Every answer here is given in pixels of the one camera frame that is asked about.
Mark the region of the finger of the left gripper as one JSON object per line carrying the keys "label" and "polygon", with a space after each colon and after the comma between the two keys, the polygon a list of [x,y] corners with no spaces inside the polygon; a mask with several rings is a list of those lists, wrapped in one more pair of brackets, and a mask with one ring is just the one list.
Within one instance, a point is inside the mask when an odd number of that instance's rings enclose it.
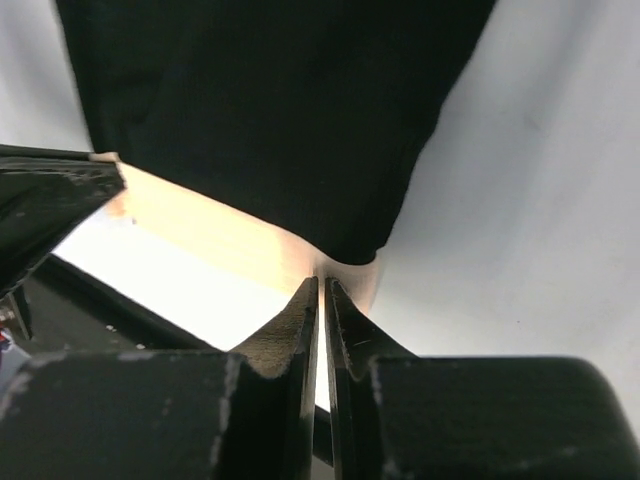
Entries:
{"label": "finger of the left gripper", "polygon": [[1,147],[1,293],[8,295],[80,223],[125,188],[88,152]]}

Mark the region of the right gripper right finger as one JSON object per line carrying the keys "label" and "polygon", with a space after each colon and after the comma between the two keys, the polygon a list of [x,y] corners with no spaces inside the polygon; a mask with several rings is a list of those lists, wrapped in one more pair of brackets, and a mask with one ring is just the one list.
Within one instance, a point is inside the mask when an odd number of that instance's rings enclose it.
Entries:
{"label": "right gripper right finger", "polygon": [[325,284],[339,479],[635,479],[639,445],[605,377],[572,357],[413,354]]}

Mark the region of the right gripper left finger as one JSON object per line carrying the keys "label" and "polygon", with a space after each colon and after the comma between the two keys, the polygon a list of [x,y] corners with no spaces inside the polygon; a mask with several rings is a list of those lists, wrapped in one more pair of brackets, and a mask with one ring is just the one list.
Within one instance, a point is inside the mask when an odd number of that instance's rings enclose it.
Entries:
{"label": "right gripper left finger", "polygon": [[1,398],[5,479],[307,479],[318,281],[228,352],[48,353]]}

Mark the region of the black underwear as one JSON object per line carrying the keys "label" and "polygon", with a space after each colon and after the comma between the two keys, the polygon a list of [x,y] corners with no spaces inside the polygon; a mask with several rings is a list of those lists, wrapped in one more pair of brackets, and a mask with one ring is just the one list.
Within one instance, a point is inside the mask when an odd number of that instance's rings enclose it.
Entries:
{"label": "black underwear", "polygon": [[93,148],[137,222],[368,310],[379,250],[490,1],[60,1]]}

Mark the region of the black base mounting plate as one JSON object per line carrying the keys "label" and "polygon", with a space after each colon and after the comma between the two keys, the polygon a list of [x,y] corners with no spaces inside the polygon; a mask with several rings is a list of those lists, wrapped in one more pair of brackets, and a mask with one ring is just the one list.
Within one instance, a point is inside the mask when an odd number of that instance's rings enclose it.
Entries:
{"label": "black base mounting plate", "polygon": [[[1,398],[31,358],[48,353],[119,353],[137,350],[212,350],[78,268],[49,259],[21,288],[15,310],[34,324],[34,335],[14,335],[2,352]],[[312,462],[331,463],[328,413],[315,404]]]}

